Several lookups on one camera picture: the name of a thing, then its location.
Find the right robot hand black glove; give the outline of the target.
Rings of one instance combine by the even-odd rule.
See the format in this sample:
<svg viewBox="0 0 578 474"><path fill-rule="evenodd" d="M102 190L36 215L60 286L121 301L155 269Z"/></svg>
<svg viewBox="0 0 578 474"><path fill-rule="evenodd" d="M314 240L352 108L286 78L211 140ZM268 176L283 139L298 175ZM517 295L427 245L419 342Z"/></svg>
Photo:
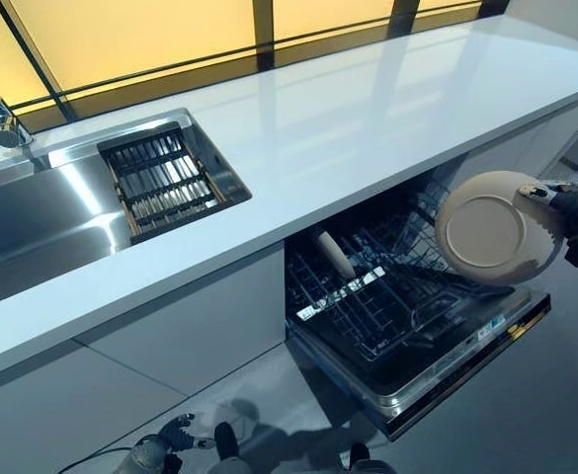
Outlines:
<svg viewBox="0 0 578 474"><path fill-rule="evenodd" d="M552 209L562 220L566 238L578 236L578 185L562 181L535 181L519 186L525 198Z"/></svg>

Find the left robot hand black glove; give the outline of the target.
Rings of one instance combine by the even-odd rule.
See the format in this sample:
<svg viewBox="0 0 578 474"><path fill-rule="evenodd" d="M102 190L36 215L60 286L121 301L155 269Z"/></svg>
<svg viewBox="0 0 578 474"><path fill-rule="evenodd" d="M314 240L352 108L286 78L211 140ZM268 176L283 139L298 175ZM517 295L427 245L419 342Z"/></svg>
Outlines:
<svg viewBox="0 0 578 474"><path fill-rule="evenodd" d="M209 437L200 437L187 431L196 416L192 413L184 414L170 420L158 432L172 451L181 452L189 449L213 449L215 440Z"/></svg>

